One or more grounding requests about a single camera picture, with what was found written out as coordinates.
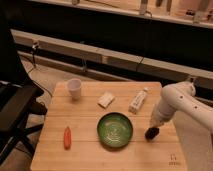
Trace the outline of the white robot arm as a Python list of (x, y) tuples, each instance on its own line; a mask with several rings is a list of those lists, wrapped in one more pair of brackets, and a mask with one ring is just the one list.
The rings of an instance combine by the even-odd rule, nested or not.
[(176, 111), (182, 111), (213, 134), (213, 108), (196, 100), (195, 93), (194, 84), (188, 81), (164, 86), (154, 105), (150, 127), (160, 127), (170, 121)]

